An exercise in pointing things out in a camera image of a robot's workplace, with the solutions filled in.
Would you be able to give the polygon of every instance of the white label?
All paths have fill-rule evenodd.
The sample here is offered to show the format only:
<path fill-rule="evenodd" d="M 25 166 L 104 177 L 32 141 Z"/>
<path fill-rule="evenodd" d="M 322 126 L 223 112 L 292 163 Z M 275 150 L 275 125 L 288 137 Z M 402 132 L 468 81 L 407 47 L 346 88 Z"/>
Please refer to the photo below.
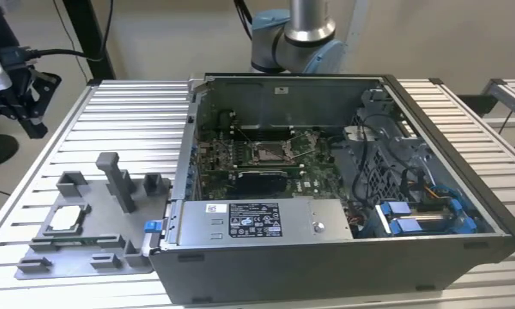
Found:
<path fill-rule="evenodd" d="M 288 87 L 275 87 L 275 94 L 276 95 L 287 95 L 288 94 Z"/>
<path fill-rule="evenodd" d="M 205 204 L 205 212 L 227 212 L 227 204 Z"/>

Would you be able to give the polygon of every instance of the orange wire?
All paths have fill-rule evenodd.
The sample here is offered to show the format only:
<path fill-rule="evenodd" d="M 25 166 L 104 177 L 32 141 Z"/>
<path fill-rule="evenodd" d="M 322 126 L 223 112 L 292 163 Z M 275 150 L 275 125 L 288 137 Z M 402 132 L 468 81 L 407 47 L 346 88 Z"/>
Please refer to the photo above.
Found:
<path fill-rule="evenodd" d="M 435 192 L 432 192 L 431 189 L 430 189 L 426 185 L 424 185 L 423 187 L 424 187 L 426 191 L 431 194 L 431 196 L 432 196 L 434 198 L 440 198 L 440 196 L 438 196 L 438 195 L 435 194 Z"/>
<path fill-rule="evenodd" d="M 432 192 L 431 189 L 430 189 L 427 186 L 423 186 L 423 187 L 426 188 L 427 192 L 432 195 L 432 197 L 440 198 L 440 196 L 438 196 L 438 195 L 435 194 L 435 192 Z"/>

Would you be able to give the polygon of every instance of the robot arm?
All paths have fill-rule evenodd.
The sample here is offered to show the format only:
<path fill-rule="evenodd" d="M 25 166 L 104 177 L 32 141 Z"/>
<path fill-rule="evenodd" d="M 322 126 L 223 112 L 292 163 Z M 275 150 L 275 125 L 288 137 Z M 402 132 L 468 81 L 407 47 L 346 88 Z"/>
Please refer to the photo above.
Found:
<path fill-rule="evenodd" d="M 252 22 L 251 66 L 264 73 L 336 73 L 346 45 L 324 0 L 291 0 L 290 10 L 259 12 Z"/>
<path fill-rule="evenodd" d="M 31 138 L 43 138 L 48 132 L 43 116 L 61 78 L 39 72 L 25 61 L 25 52 L 0 7 L 0 115 L 17 120 Z"/>

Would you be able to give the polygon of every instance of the power supply label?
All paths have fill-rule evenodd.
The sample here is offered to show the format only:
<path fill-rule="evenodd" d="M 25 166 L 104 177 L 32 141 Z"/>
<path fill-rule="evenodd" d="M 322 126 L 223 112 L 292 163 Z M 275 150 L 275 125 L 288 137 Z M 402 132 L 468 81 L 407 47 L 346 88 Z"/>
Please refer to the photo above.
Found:
<path fill-rule="evenodd" d="M 229 204 L 229 235 L 237 237 L 280 237 L 283 226 L 278 203 Z"/>

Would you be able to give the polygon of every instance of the metal case panel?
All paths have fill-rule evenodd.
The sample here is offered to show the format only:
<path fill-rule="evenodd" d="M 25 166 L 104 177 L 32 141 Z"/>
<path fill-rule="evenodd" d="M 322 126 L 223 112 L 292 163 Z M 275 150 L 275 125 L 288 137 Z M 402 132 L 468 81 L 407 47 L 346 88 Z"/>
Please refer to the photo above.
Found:
<path fill-rule="evenodd" d="M 278 204 L 280 215 L 274 222 L 280 222 L 280 237 L 239 237 L 237 226 L 231 225 L 231 205 L 243 203 Z M 220 211 L 209 211 L 213 205 Z M 259 215 L 250 216 L 252 221 Z M 251 227 L 262 228 L 263 220 L 252 222 Z M 352 239 L 346 215 L 339 200 L 314 200 L 311 198 L 271 200 L 187 201 L 181 215 L 179 245 L 189 247 L 240 247 L 256 245 L 295 245 Z"/>
<path fill-rule="evenodd" d="M 503 237 L 168 250 L 151 256 L 176 304 L 442 290 L 495 262 Z"/>

